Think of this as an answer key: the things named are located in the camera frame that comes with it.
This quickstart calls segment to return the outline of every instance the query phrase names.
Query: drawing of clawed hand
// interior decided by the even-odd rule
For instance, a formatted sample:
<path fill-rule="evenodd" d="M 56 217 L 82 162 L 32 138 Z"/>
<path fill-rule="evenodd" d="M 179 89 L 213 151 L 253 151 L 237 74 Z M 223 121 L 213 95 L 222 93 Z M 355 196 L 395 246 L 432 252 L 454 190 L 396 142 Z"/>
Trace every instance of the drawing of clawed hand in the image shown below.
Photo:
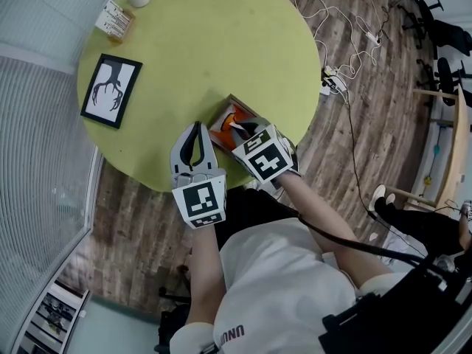
<path fill-rule="evenodd" d="M 119 105 L 121 104 L 121 99 L 123 97 L 123 92 L 118 89 L 119 86 L 121 86 L 121 82 L 118 80 L 119 73 L 121 72 L 121 63 L 116 63 L 113 61 L 105 60 L 103 62 L 104 64 L 108 65 L 111 67 L 111 74 L 108 80 L 104 83 L 98 83 L 92 92 L 91 99 L 94 103 L 94 105 L 97 104 L 97 95 L 102 86 L 105 86 L 105 93 L 108 88 L 108 85 L 111 84 L 113 86 L 113 90 L 111 93 L 114 93 L 115 91 L 118 91 L 118 95 L 113 99 L 113 106 L 111 107 L 110 111 L 113 111 L 115 109 L 119 108 Z"/>

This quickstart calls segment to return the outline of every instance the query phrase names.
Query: person's arm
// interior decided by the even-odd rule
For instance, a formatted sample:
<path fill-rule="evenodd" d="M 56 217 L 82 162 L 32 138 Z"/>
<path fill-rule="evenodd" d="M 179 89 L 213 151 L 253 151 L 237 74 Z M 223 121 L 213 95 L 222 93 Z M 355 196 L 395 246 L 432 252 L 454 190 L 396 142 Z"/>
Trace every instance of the person's arm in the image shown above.
<path fill-rule="evenodd" d="M 186 324 L 214 324 L 221 300 L 226 293 L 215 226 L 198 228 L 193 232 L 190 261 L 192 305 Z"/>
<path fill-rule="evenodd" d="M 468 226 L 468 209 L 462 206 L 459 219 L 459 244 L 466 251 L 471 246 L 471 232 Z"/>
<path fill-rule="evenodd" d="M 308 222 L 332 235 L 358 241 L 346 221 L 299 177 L 286 172 L 277 178 L 295 209 Z M 359 288 L 366 281 L 392 273 L 376 256 L 336 244 L 310 230 L 323 252 L 332 251 L 341 270 L 346 271 Z"/>

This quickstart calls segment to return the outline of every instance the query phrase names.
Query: small square frame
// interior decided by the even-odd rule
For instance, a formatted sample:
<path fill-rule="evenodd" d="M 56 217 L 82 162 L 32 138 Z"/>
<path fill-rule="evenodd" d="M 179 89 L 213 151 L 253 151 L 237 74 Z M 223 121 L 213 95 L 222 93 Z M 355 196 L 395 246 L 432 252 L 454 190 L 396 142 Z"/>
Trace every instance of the small square frame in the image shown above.
<path fill-rule="evenodd" d="M 110 121 L 110 120 L 105 119 L 105 118 L 102 118 L 102 117 L 98 117 L 96 115 L 93 115 L 93 114 L 90 114 L 90 113 L 86 112 L 87 104 L 89 102 L 90 93 L 91 93 L 92 88 L 94 87 L 94 81 L 97 78 L 98 71 L 100 70 L 100 67 L 102 66 L 102 63 L 105 60 L 111 60 L 111 61 L 114 61 L 114 62 L 117 62 L 117 63 L 129 64 L 130 66 L 134 67 L 133 74 L 131 75 L 131 78 L 130 78 L 130 80 L 128 82 L 128 85 L 126 87 L 126 91 L 123 94 L 121 104 L 119 105 L 117 120 L 115 122 Z M 141 71 L 141 67 L 142 67 L 142 63 L 136 62 L 135 60 L 129 60 L 129 59 L 120 58 L 120 57 L 113 56 L 113 55 L 108 55 L 108 54 L 101 54 L 100 59 L 97 62 L 97 66 L 95 67 L 94 73 L 91 77 L 90 83 L 88 85 L 86 97 L 83 101 L 82 109 L 80 110 L 80 115 L 82 117 L 89 118 L 89 119 L 92 119 L 94 121 L 103 123 L 104 125 L 111 126 L 113 128 L 119 128 L 120 125 L 121 125 L 121 121 L 123 119 L 123 114 L 125 113 L 126 105 L 128 104 L 128 100 L 130 98 L 130 94 L 133 91 L 134 83 L 136 82 L 139 71 Z"/>

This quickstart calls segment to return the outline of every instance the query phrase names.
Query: white t-shirt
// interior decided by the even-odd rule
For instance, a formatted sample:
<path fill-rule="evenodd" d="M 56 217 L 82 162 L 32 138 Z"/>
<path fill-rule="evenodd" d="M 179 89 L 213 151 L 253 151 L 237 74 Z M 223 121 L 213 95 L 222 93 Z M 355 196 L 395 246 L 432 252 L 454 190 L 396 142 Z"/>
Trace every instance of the white t-shirt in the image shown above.
<path fill-rule="evenodd" d="M 215 326 L 192 323 L 170 340 L 171 354 L 199 354 L 215 342 L 220 353 L 323 353 L 322 318 L 355 302 L 355 289 L 322 262 L 308 228 L 296 218 L 244 229 L 221 249 L 226 295 Z M 384 294 L 404 274 L 385 274 L 361 287 Z"/>

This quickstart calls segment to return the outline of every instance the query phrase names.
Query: light blue wall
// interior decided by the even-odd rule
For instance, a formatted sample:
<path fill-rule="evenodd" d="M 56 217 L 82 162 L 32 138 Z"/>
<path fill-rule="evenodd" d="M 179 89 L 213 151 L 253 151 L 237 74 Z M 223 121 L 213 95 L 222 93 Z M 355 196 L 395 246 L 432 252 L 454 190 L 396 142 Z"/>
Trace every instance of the light blue wall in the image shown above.
<path fill-rule="evenodd" d="M 93 296 L 69 342 L 68 354 L 152 354 L 159 343 L 155 319 Z"/>

